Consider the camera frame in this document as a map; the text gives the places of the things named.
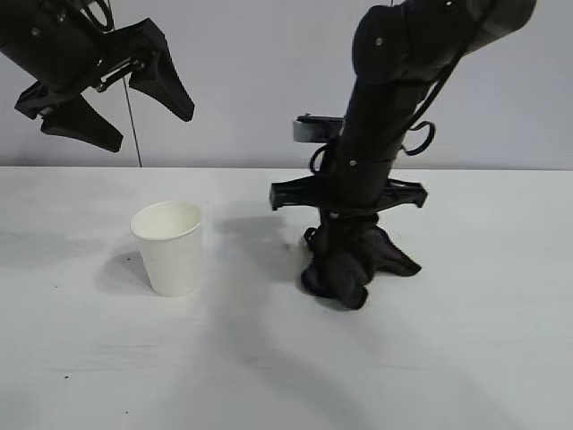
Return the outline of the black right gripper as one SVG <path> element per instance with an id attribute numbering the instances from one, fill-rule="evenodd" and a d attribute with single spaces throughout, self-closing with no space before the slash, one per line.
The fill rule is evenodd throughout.
<path id="1" fill-rule="evenodd" d="M 284 207 L 308 206 L 343 217 L 376 214 L 402 204 L 424 206 L 427 191 L 419 183 L 389 178 L 391 163 L 336 159 L 335 145 L 325 144 L 312 155 L 309 176 L 281 183 L 269 189 L 274 211 Z M 375 218 L 354 219 L 344 238 L 348 253 L 365 269 L 374 269 Z M 344 262 L 344 225 L 339 219 L 322 217 L 317 239 L 319 274 L 338 271 Z"/>

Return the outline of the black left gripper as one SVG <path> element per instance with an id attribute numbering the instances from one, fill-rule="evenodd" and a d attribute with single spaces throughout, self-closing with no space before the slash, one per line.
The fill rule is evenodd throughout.
<path id="1" fill-rule="evenodd" d="M 3 1 L 1 53 L 34 78 L 15 108 L 42 117 L 44 134 L 119 152 L 123 135 L 82 94 L 125 76 L 179 119 L 193 118 L 163 32 L 151 19 L 117 29 L 106 1 Z"/>

